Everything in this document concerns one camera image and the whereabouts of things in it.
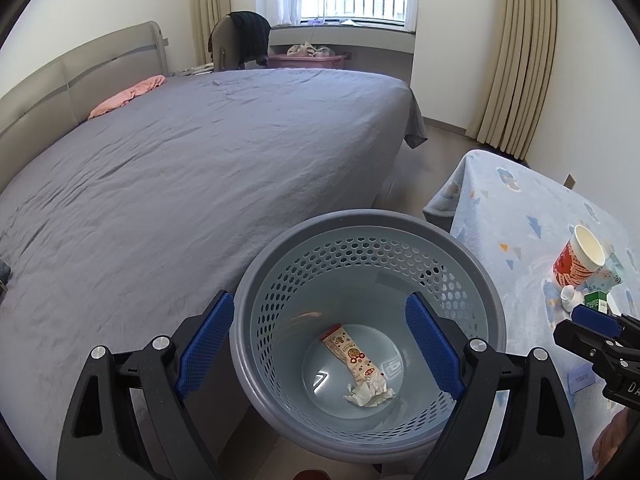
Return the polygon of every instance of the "headboard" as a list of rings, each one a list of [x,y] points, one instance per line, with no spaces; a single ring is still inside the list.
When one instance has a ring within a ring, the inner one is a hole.
[[[0,98],[0,192],[22,168],[105,99],[168,75],[156,22],[89,41],[38,69]]]

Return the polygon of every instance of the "paper cup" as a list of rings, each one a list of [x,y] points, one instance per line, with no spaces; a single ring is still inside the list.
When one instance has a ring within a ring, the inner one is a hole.
[[[580,285],[603,266],[604,261],[604,250],[598,239],[585,226],[577,225],[552,267],[556,286]]]

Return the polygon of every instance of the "small green carton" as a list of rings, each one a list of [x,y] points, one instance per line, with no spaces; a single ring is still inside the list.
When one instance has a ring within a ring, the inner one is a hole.
[[[589,307],[591,310],[596,310],[607,313],[607,293],[597,290],[596,292],[590,292],[584,297],[584,306]]]

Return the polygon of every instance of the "window sill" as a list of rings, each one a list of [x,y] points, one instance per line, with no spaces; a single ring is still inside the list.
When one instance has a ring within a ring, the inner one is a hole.
[[[340,25],[329,22],[324,25],[281,25],[271,29],[269,44],[282,46],[313,41],[314,44],[353,45],[397,52],[414,53],[415,33],[401,25],[390,23],[360,22],[358,25]]]

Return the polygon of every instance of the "blue paper note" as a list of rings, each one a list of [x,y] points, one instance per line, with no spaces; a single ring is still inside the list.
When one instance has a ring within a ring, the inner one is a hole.
[[[591,386],[596,382],[596,375],[591,370],[591,363],[583,364],[574,368],[567,374],[567,384],[569,386],[569,393],[575,394],[580,390]]]

